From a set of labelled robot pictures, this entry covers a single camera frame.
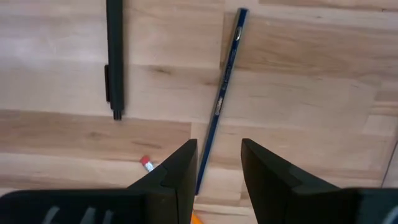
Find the red eraser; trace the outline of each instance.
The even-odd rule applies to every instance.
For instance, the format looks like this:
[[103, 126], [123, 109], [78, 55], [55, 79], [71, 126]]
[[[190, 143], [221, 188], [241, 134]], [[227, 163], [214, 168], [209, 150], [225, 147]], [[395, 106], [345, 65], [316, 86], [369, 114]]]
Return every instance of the red eraser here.
[[149, 156], [145, 155], [143, 156], [140, 160], [141, 164], [144, 166], [145, 164], [147, 164], [148, 162], [150, 162], [150, 158]]

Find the wooden floor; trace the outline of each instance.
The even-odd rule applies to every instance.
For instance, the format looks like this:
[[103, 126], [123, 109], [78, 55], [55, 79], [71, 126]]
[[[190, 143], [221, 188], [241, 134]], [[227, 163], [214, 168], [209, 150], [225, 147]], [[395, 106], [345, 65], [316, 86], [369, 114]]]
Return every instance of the wooden floor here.
[[105, 1], [0, 2], [0, 192], [125, 187], [203, 138], [238, 7], [251, 10], [201, 194], [255, 223], [251, 138], [341, 187], [398, 187], [398, 2], [126, 0], [126, 114], [105, 100]]

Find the black plastic object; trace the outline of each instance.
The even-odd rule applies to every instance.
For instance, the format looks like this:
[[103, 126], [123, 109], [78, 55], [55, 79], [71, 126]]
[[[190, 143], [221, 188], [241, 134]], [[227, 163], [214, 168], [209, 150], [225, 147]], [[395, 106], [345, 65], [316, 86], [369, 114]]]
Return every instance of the black plastic object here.
[[241, 159], [258, 223], [398, 223], [397, 189], [340, 189], [250, 139]]
[[106, 0], [108, 64], [105, 65], [106, 101], [111, 103], [113, 119], [122, 119], [124, 110], [123, 77], [123, 0]]
[[126, 189], [25, 190], [0, 198], [1, 224], [189, 224], [197, 141], [187, 141]]

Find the orange object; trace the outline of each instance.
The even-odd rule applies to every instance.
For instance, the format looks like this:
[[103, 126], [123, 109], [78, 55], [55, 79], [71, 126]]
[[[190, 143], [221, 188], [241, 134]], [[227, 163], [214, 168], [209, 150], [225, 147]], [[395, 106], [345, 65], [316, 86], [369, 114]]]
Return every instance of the orange object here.
[[[147, 155], [143, 156], [139, 161], [148, 172], [152, 171], [155, 168], [153, 163], [150, 161], [149, 156]], [[191, 224], [203, 224], [203, 222], [201, 222], [200, 219], [192, 212]]]

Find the blue pencil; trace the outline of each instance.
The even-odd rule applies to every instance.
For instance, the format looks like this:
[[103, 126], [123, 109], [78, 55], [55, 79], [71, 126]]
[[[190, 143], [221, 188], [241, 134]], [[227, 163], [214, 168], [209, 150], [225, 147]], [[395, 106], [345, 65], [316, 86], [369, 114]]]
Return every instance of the blue pencil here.
[[225, 67], [223, 70], [223, 77], [221, 79], [220, 88], [218, 90], [218, 96], [213, 108], [213, 117], [210, 121], [210, 125], [208, 128], [205, 148], [203, 150], [203, 155], [200, 162], [199, 172], [198, 172], [198, 180], [195, 194], [199, 194], [200, 185], [205, 173], [206, 163], [210, 155], [211, 145], [213, 144], [214, 136], [217, 130], [218, 120], [220, 118], [221, 109], [223, 107], [225, 93], [228, 87], [229, 79], [231, 78], [232, 69], [234, 67], [236, 52], [238, 51], [239, 43], [243, 34], [244, 22], [246, 20], [246, 16], [249, 14], [248, 9], [239, 8], [235, 18], [235, 30], [233, 32], [233, 36], [231, 38], [231, 44], [229, 46], [228, 58], [225, 61]]

